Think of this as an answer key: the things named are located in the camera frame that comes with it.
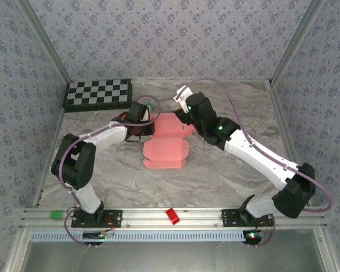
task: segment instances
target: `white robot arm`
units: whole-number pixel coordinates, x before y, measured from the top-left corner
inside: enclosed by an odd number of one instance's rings
[[[240,126],[229,118],[218,117],[209,99],[201,92],[192,93],[189,88],[174,99],[181,107],[175,114],[185,124],[192,124],[207,143],[219,147],[232,155],[243,159],[253,168],[261,172],[275,186],[272,192],[252,195],[240,207],[242,220],[251,221],[266,214],[281,212],[287,217],[297,218],[307,202],[315,193],[315,185],[294,174],[288,169],[298,169],[311,178],[315,178],[315,170],[309,164],[297,165],[282,158],[250,137],[249,143]],[[253,146],[270,155],[286,167],[281,167],[265,158]]]
[[[144,124],[149,120],[148,106],[133,102],[128,112],[121,113],[101,129],[80,136],[68,134],[63,138],[52,164],[52,174],[59,180],[62,175],[63,187],[70,191],[80,209],[87,214],[88,221],[93,221],[93,226],[101,220],[104,208],[90,182],[96,153],[131,136],[152,135],[154,124],[131,126]],[[68,149],[70,151],[61,168],[61,160]]]

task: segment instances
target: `red block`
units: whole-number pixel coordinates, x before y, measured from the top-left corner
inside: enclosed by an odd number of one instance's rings
[[[173,225],[175,225],[176,223],[178,223],[180,221],[179,217],[177,216],[176,212],[174,211],[173,208],[169,209],[166,211],[168,217],[170,218],[171,220],[171,223]]]

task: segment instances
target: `patterned wallpaper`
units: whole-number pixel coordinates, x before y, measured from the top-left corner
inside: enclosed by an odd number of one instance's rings
[[[31,0],[72,79],[270,78],[309,0]]]
[[[340,0],[326,1],[277,91],[300,161],[334,197],[327,219],[340,257]]]
[[[65,85],[14,0],[0,1],[0,271],[32,204]]]

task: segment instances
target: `checkerboard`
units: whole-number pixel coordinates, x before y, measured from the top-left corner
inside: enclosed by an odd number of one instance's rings
[[[131,106],[131,79],[72,82],[63,101],[65,112],[124,109]]]

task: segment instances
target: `marble surface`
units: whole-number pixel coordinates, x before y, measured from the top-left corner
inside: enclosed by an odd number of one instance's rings
[[[176,103],[168,98],[181,86],[181,83],[134,83],[133,98],[142,94],[155,95],[165,100],[161,111],[171,112]],[[285,156],[265,84],[229,82],[226,86],[249,134]],[[218,116],[236,119],[227,97],[215,84],[198,83],[192,91],[202,91],[211,100]],[[65,114],[55,153],[67,133],[89,133],[106,125],[122,111]],[[208,145],[199,135],[187,137],[190,150],[184,168],[147,169],[142,162],[145,158],[142,148],[148,139],[143,137],[138,143],[122,142],[96,154],[91,182],[106,207],[233,207],[240,205],[249,195],[273,187],[247,163]],[[40,207],[69,207],[73,204],[72,197],[56,177],[48,173]]]

